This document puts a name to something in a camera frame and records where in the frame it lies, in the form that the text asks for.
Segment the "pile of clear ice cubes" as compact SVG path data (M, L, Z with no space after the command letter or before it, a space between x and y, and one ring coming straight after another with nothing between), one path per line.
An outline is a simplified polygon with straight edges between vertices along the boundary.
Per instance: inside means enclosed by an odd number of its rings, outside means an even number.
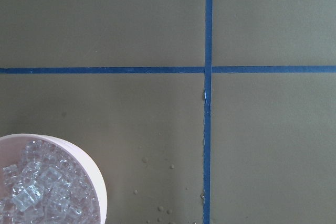
M93 186L68 153L33 140L19 157L2 168L1 223L100 223Z

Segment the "pink plastic bowl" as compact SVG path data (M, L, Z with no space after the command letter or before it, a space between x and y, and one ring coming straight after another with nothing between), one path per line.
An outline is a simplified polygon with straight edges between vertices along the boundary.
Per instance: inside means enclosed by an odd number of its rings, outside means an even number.
M102 173L94 160L80 147L66 140L39 134L11 134L1 137L1 167L17 163L20 153L27 143L33 140L42 140L58 146L69 154L81 166L91 183L99 205L100 223L107 219L108 197Z

